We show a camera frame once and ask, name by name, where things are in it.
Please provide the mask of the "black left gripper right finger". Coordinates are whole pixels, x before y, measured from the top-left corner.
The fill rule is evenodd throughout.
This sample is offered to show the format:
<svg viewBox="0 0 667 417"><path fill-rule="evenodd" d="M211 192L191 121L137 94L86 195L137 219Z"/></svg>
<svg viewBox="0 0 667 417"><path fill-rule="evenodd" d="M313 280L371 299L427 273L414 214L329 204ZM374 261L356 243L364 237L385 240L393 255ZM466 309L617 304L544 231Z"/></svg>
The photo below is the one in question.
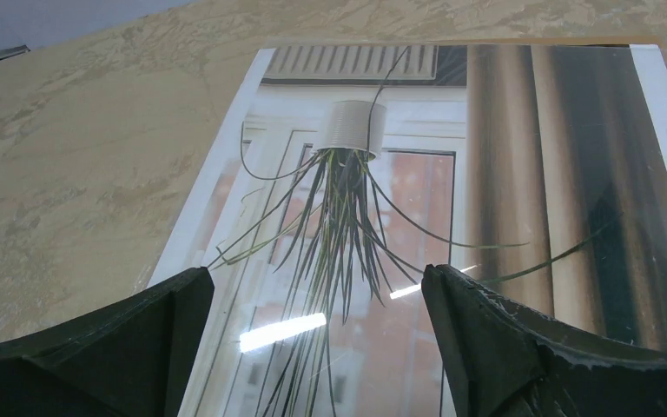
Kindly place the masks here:
<svg viewBox="0 0 667 417"><path fill-rule="evenodd" d="M421 282L459 416L667 416L667 353L585 332L448 265Z"/></svg>

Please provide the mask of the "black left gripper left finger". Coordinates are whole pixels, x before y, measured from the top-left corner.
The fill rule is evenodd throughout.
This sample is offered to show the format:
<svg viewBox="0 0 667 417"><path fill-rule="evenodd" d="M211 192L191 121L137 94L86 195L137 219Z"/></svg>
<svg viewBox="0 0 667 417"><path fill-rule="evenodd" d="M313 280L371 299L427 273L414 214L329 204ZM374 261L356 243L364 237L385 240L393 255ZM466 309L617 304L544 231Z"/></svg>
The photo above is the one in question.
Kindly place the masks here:
<svg viewBox="0 0 667 417"><path fill-rule="evenodd" d="M189 268L126 299L0 343L0 416L175 416L215 285Z"/></svg>

